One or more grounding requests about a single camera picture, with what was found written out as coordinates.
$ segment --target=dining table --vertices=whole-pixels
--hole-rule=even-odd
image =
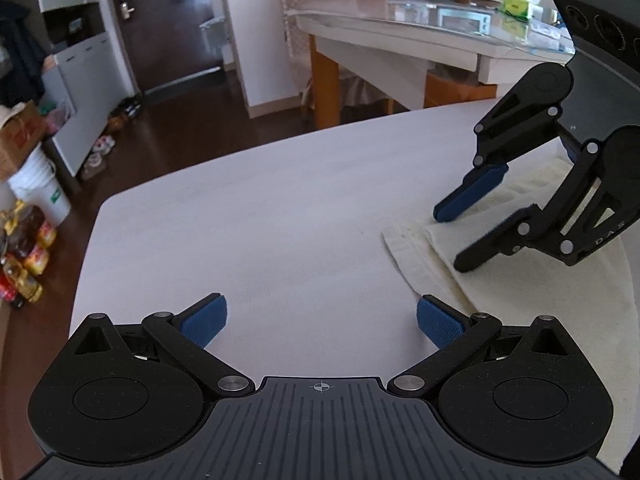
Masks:
[[[425,107],[427,73],[464,71],[505,95],[532,67],[568,62],[558,28],[522,22],[481,4],[428,0],[324,0],[290,10],[310,35],[316,126],[340,123],[339,67],[409,110]]]
[[[418,328],[418,295],[382,231],[431,217],[460,184],[476,152],[474,125],[495,102],[345,124],[111,197],[82,264],[71,332],[95,312],[136,324],[218,292],[228,319],[207,351],[256,385],[268,376],[386,384],[436,347]],[[557,150],[553,141],[514,160],[508,178]],[[640,224],[622,239],[637,296]],[[431,284],[437,296],[440,282]]]

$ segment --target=doorway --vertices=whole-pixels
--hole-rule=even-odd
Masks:
[[[212,0],[113,0],[113,4],[133,75],[143,92],[199,76],[210,78],[213,73],[223,75],[222,45],[211,41],[210,24],[220,18],[214,16]]]

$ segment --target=white bucket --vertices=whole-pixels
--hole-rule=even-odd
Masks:
[[[56,179],[56,167],[38,144],[18,173],[9,179],[14,195],[42,209],[55,227],[69,215],[71,204]]]

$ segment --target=door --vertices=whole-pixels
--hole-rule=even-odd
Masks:
[[[200,30],[200,25],[213,17],[211,0],[113,1],[125,48],[142,90],[220,63],[216,53],[207,48]]]

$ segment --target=blue gripper pad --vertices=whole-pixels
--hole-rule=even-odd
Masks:
[[[462,186],[433,209],[433,217],[437,222],[455,220],[492,189],[498,187],[507,171],[509,167],[506,164],[472,170],[462,181]]]
[[[204,348],[226,325],[226,299],[215,294],[188,310],[192,313],[188,312],[190,316],[182,320],[178,330],[200,348]]]
[[[417,318],[420,330],[440,350],[465,331],[462,322],[444,312],[435,302],[425,298],[418,302]]]

